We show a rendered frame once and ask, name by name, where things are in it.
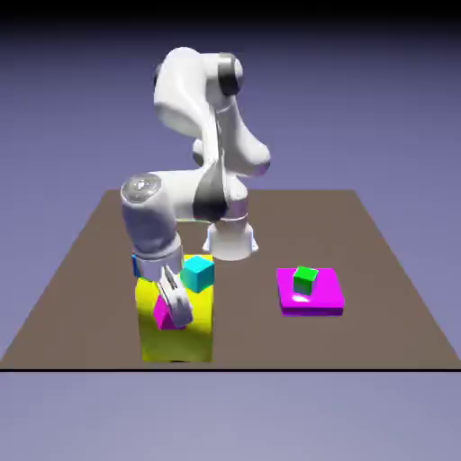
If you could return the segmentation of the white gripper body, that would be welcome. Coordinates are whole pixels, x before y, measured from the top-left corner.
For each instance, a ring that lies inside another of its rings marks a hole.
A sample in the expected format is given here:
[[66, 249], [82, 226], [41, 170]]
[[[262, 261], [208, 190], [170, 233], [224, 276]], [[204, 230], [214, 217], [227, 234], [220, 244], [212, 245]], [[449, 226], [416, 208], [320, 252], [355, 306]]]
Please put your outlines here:
[[185, 327], [191, 323], [193, 320], [192, 307], [180, 275], [174, 274], [170, 267], [165, 265], [161, 268], [161, 276], [157, 286], [174, 325]]

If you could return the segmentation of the large magenta box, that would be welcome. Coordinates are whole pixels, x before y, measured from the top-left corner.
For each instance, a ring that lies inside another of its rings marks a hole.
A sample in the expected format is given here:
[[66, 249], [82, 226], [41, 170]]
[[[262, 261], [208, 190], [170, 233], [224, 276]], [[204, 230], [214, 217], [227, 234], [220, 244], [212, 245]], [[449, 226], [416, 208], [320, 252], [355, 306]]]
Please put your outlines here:
[[310, 295], [294, 291], [295, 268], [278, 268], [276, 282], [281, 313], [284, 316], [338, 317], [343, 314], [345, 298], [333, 268], [318, 268]]

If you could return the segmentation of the large yellow box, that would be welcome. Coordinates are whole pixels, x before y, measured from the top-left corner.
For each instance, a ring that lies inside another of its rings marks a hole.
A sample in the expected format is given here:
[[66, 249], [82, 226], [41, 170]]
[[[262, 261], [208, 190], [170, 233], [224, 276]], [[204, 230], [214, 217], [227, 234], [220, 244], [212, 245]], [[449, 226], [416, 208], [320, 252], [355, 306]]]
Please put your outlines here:
[[[211, 255], [199, 255], [207, 259]], [[153, 307], [160, 294], [155, 283], [137, 280], [135, 302], [140, 331], [141, 357], [146, 362], [210, 362], [212, 360], [213, 285], [200, 293], [185, 288], [193, 321], [183, 330], [159, 330]]]

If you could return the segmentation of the small green cube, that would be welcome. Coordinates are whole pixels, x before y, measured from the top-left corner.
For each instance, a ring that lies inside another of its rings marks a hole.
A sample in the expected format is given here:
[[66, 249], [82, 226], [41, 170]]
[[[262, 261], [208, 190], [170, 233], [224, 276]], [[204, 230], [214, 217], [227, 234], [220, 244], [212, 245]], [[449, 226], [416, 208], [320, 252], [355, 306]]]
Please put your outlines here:
[[318, 273], [316, 268], [297, 267], [293, 274], [293, 291], [309, 296], [312, 293]]

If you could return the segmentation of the small cyan cube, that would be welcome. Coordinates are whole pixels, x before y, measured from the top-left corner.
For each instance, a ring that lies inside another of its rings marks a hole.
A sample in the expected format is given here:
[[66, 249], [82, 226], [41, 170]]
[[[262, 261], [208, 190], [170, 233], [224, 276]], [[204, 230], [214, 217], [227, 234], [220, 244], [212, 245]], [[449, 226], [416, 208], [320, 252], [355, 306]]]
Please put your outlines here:
[[186, 288], [200, 293], [214, 282], [214, 263], [211, 259], [195, 255], [188, 258], [183, 265], [180, 278]]

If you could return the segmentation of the small magenta cube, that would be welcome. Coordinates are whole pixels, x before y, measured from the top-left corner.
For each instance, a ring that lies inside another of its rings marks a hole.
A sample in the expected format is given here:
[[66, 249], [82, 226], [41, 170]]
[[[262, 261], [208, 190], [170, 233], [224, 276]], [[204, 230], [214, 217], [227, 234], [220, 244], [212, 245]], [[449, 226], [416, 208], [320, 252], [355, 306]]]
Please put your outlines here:
[[153, 319], [159, 330], [183, 330], [178, 328], [171, 319], [168, 306], [161, 294], [158, 295], [153, 307]]

